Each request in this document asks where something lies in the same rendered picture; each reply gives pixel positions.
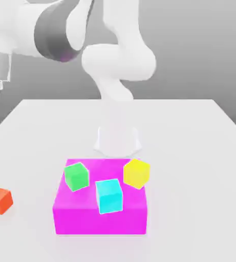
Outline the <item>small green cube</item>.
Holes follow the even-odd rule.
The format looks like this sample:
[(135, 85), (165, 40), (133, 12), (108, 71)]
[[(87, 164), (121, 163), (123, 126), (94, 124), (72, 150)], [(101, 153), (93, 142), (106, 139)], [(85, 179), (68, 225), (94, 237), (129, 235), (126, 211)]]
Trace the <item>small green cube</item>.
[(65, 167), (65, 183), (72, 192), (89, 186), (89, 171), (83, 163), (78, 162)]

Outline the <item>small cyan cube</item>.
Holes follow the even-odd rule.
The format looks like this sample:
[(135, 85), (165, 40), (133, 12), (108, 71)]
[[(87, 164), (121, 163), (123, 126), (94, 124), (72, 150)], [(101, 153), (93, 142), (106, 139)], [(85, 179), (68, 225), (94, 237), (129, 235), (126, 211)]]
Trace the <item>small cyan cube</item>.
[(123, 192), (118, 179), (96, 181), (95, 186), (99, 214), (123, 210)]

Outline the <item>small yellow cube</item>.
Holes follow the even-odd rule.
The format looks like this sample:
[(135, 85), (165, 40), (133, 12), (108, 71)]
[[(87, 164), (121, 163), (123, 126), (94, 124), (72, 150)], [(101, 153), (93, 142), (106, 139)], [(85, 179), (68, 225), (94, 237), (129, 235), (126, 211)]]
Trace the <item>small yellow cube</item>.
[(131, 159), (123, 167), (123, 182), (138, 190), (149, 181), (151, 165), (139, 159)]

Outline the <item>large magenta box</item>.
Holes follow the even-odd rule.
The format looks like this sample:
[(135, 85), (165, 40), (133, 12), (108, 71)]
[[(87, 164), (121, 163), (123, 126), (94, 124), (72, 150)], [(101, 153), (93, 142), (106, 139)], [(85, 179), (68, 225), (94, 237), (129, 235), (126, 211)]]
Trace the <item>large magenta box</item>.
[[(55, 231), (61, 235), (146, 234), (147, 200), (144, 188), (123, 183), (123, 167), (130, 160), (67, 159), (66, 166), (81, 162), (89, 170), (90, 185), (72, 192), (61, 178), (52, 207)], [(100, 214), (96, 181), (118, 179), (123, 192), (123, 210)]]

